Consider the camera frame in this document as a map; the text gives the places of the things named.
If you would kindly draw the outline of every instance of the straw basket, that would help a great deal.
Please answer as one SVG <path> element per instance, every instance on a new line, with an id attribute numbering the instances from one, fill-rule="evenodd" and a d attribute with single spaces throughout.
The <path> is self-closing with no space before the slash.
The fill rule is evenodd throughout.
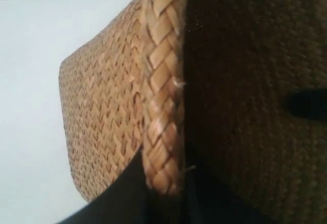
<path id="1" fill-rule="evenodd" d="M 284 99 L 327 87 L 327 0 L 134 0 L 60 67 L 69 163 L 91 201 L 142 146 L 183 190 L 185 143 L 280 223 L 327 223 L 327 124 Z"/>

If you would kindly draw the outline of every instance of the woven straw bag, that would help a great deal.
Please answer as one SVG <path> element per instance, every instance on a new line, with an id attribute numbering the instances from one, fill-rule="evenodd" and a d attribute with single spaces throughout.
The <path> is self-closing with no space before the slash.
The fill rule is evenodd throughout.
<path id="1" fill-rule="evenodd" d="M 93 200 L 142 146 L 148 187 L 180 195 L 185 142 L 262 213 L 327 223 L 327 124 L 283 106 L 327 87 L 326 35 L 327 0 L 132 1 L 60 67 L 77 189 Z"/>

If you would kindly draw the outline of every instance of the woven rattan surface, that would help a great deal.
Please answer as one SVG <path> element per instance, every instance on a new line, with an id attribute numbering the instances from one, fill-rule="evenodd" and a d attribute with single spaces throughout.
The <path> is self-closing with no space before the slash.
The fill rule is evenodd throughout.
<path id="1" fill-rule="evenodd" d="M 188 0 L 185 23 L 184 2 L 133 1 L 61 66 L 77 188 L 92 200 L 144 142 L 148 186 L 177 193 L 185 137 L 263 213 L 327 223 L 327 124 L 282 106 L 327 87 L 327 0 Z"/>

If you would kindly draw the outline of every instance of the white wall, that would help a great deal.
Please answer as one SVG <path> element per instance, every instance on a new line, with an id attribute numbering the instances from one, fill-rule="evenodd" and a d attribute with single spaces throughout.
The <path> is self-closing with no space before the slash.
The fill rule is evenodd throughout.
<path id="1" fill-rule="evenodd" d="M 0 0 L 0 223 L 55 223 L 86 204 L 63 131 L 61 61 L 131 0 Z"/>

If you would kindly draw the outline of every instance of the braided straw edge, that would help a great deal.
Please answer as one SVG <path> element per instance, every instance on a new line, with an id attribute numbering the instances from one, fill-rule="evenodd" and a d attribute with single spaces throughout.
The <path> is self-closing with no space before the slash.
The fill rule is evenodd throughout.
<path id="1" fill-rule="evenodd" d="M 148 0 L 144 8 L 143 167 L 147 186 L 168 196 L 180 195 L 184 179 L 182 46 L 186 2 Z"/>

